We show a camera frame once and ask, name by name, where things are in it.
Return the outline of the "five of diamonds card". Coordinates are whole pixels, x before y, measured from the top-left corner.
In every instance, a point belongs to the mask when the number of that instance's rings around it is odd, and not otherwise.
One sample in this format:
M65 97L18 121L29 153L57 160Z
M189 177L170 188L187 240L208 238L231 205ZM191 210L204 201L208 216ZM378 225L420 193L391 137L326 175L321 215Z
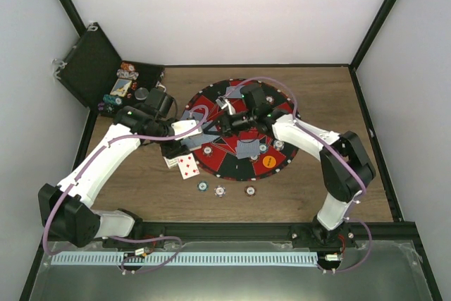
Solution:
M184 180L199 175L199 169L192 154L179 156L178 168Z

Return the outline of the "card dealt seat one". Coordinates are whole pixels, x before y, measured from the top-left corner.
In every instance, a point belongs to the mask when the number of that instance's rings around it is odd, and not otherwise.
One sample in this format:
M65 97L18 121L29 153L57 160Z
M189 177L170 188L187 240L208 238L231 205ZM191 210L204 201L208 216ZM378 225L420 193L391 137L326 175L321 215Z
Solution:
M260 141L258 140L239 140L235 148L235 156L238 159L256 157L260 155Z

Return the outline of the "card dealt seat six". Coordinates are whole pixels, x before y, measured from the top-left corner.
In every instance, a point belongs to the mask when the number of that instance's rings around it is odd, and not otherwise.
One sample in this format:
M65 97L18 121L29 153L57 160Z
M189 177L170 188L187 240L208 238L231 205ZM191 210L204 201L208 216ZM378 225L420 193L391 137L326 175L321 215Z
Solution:
M227 87L226 91L225 91L225 96L226 97L231 97L231 98L241 98L242 94L240 92L240 90L243 88L243 86L234 86L234 87Z

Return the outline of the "red chips seat two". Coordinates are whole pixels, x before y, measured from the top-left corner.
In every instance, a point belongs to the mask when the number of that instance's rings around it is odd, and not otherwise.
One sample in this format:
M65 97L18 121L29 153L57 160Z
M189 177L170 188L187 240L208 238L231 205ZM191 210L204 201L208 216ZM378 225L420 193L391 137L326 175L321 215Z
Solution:
M204 156L212 156L213 149L210 146L207 146L203 148L202 152Z

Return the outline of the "card dealt seat four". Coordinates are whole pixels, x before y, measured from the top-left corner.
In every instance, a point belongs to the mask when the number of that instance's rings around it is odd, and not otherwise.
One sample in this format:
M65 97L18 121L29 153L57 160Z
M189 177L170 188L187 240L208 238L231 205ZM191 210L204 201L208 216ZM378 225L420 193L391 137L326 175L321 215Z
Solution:
M197 123L199 121L198 115L199 114L197 112L184 111L182 116L180 117L180 120L193 121Z

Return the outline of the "red chips seat seven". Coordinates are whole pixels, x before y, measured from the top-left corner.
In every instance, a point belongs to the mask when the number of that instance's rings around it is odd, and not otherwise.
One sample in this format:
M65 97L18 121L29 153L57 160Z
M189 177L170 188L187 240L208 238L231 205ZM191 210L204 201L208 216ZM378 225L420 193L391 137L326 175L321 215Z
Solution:
M266 101L268 104L272 105L274 103L274 98L271 96L266 96Z

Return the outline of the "blue green 50 chip stack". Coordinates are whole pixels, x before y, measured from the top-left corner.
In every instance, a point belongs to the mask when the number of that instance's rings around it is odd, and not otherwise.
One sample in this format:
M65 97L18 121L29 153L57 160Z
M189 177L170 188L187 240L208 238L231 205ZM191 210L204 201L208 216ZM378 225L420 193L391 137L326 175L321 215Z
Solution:
M200 181L197 185L197 189L200 192L205 192L209 188L209 184L206 181Z

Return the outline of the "10 chips mat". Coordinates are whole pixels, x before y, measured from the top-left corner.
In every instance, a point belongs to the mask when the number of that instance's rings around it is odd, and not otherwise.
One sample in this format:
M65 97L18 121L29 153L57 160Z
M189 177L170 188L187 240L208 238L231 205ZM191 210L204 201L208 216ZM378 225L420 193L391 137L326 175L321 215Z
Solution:
M280 151L284 148L284 142L280 141L280 140L275 140L273 143L273 147L277 150Z

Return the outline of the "orange big blind button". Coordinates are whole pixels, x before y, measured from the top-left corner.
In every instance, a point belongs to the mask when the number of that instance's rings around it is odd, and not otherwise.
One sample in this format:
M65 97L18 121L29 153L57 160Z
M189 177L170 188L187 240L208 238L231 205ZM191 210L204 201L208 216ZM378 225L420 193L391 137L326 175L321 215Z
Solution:
M262 164L265 168L274 168L277 165L277 161L274 156L265 156L262 160Z

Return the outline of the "blue orange 10 chip stack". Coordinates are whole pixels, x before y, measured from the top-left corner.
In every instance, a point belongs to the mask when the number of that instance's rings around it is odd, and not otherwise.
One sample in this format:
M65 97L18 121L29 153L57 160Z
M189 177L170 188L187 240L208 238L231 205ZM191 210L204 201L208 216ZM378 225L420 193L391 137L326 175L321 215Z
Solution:
M218 185L214 188L214 194L217 197L223 197L226 194L226 188Z

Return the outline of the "red brown chip stack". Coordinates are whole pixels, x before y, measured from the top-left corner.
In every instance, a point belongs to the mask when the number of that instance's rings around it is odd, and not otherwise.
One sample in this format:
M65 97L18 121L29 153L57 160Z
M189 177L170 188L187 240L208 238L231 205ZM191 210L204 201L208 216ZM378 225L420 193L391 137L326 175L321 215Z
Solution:
M254 186L247 186L247 187L245 188L245 194L246 194L248 197L253 197L253 196L255 196L256 190L255 190Z

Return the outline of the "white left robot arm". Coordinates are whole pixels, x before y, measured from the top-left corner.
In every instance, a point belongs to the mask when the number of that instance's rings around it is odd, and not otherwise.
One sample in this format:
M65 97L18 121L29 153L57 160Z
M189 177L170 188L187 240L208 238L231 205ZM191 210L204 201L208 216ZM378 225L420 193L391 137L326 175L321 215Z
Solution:
M137 247L144 239L144 230L135 224L131 213L95 211L92 209L99 192L121 165L143 141L172 142L202 133L209 110L201 120L160 121L150 114L149 107L121 109L101 142L67 177L55 186L46 184L38 192L39 209L44 232L42 246L47 254L49 235L76 247L84 247L95 238L120 238L128 247Z

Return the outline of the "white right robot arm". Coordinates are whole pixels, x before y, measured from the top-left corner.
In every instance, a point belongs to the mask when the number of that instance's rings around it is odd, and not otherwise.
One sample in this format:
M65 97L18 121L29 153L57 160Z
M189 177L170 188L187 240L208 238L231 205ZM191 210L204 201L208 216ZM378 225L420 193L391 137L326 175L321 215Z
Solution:
M225 136L256 128L261 134L293 145L320 162L327 195L311 222L311 232L318 245L332 245L349 210L366 194L376 177L359 136L352 131L339 134L317 128L279 109L261 116L250 112L226 114L218 122Z

